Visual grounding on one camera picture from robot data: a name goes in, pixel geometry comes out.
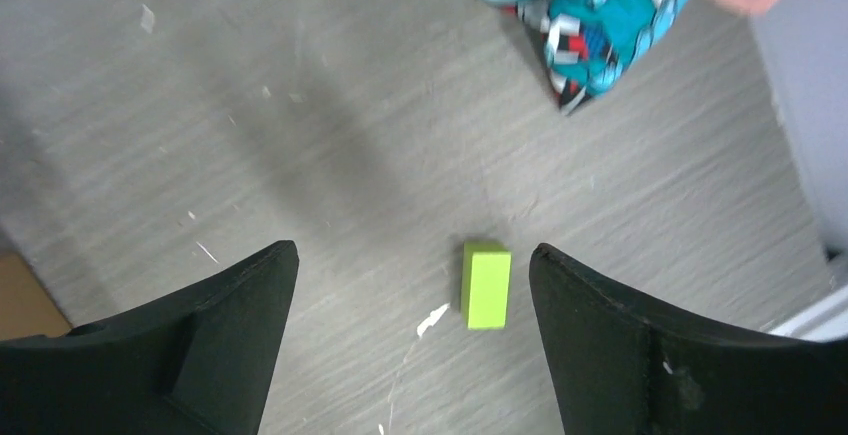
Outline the small green block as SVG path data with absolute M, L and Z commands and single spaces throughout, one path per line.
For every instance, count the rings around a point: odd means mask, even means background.
M 469 330 L 506 326 L 512 255 L 495 242 L 463 245 L 460 308 Z

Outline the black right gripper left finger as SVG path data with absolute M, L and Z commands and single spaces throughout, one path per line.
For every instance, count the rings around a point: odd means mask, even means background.
M 291 241 L 60 337 L 1 345 L 5 434 L 255 434 L 298 275 Z

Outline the brown cardboard box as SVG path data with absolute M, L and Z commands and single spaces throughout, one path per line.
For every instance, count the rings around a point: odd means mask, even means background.
M 58 337 L 72 329 L 65 315 L 17 253 L 1 253 L 1 340 Z

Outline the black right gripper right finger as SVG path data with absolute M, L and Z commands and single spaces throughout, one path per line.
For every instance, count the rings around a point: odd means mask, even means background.
M 847 343 L 709 319 L 538 246 L 529 285 L 568 434 L 843 434 Z

